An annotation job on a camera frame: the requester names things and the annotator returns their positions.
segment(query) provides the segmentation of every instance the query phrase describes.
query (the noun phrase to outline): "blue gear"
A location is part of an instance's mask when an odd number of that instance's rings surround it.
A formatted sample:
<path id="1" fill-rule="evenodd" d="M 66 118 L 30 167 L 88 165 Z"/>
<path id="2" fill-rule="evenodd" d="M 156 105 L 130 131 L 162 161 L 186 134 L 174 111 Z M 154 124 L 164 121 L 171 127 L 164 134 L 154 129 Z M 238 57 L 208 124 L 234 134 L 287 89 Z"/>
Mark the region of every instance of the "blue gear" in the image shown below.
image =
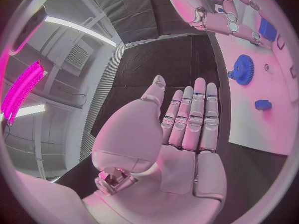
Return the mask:
<path id="1" fill-rule="evenodd" d="M 250 56 L 241 55 L 234 65 L 234 70 L 228 72 L 228 77 L 236 80 L 238 84 L 248 85 L 254 74 L 254 64 Z"/>

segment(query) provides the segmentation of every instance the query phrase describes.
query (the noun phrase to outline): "robotic hand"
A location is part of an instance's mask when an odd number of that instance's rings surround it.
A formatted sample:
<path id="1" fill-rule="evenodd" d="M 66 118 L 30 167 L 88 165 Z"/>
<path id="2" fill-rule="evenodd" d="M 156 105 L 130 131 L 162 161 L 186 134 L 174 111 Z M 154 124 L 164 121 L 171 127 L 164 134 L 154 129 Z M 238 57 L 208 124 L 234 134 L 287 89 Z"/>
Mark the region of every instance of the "robotic hand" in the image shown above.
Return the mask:
<path id="1" fill-rule="evenodd" d="M 198 78 L 194 90 L 176 91 L 160 124 L 164 88 L 163 77 L 156 76 L 140 99 L 115 112 L 99 132 L 92 149 L 101 171 L 96 193 L 127 223 L 211 223 L 226 197 L 226 175 L 215 153 L 216 85 L 206 87 Z"/>
<path id="2" fill-rule="evenodd" d="M 237 24 L 238 14 L 233 0 L 213 0 L 216 4 L 223 6 L 223 13 L 210 13 L 204 7 L 202 0 L 170 0 L 176 11 L 198 30 L 208 30 L 224 35 L 233 35 L 253 44 L 271 49 L 271 41 L 264 38 L 260 33 L 253 31 L 244 24 Z M 262 18 L 269 21 L 266 14 L 254 2 L 254 0 L 240 0 L 259 11 Z"/>

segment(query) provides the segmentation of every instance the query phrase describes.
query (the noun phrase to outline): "pink light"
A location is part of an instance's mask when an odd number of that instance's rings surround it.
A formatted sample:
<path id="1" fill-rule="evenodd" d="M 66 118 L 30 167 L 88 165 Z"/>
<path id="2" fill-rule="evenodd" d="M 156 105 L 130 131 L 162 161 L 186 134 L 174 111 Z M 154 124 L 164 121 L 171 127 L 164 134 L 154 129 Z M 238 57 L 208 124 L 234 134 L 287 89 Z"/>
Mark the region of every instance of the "pink light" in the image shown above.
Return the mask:
<path id="1" fill-rule="evenodd" d="M 43 67 L 40 61 L 34 62 L 14 83 L 1 106 L 1 112 L 12 124 L 24 100 L 36 84 L 43 78 Z"/>

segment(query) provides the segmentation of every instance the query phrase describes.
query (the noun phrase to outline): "black floor mat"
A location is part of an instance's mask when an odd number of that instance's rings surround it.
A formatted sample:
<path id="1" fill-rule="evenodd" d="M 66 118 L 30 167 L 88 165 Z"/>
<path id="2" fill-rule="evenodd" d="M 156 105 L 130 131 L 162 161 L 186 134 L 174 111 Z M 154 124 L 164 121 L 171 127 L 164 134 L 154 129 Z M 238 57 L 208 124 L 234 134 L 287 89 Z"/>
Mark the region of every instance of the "black floor mat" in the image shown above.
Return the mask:
<path id="1" fill-rule="evenodd" d="M 207 35 L 158 40 L 125 50 L 110 90 L 91 134 L 96 137 L 108 118 L 125 104 L 138 99 L 156 75 L 166 81 L 160 120 L 174 92 L 194 86 L 198 77 L 219 88 L 217 64 Z"/>

